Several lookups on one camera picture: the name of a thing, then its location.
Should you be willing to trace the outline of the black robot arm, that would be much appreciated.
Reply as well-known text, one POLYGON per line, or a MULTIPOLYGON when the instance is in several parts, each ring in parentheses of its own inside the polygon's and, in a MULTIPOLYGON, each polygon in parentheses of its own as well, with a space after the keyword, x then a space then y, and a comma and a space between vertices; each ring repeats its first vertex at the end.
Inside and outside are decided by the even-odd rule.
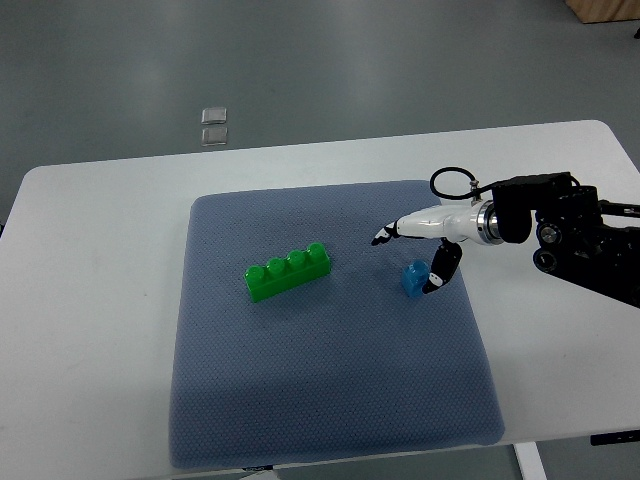
POLYGON ((490 190, 500 238, 521 244, 535 234, 541 272, 639 306, 639 229, 603 220, 637 218, 637 205, 601 200, 568 172, 516 176, 490 190))

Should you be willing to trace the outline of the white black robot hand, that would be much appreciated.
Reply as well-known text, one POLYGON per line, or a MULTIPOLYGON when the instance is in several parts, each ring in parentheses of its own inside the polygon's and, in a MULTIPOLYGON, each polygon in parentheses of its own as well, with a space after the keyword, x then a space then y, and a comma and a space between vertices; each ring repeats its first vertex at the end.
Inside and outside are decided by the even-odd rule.
POLYGON ((405 215, 381 228, 371 241, 373 246, 391 239, 439 239, 430 275, 423 294, 432 293, 453 278, 462 258, 461 243, 470 240, 479 245, 503 242, 491 200, 474 201, 471 205, 428 207, 405 215))

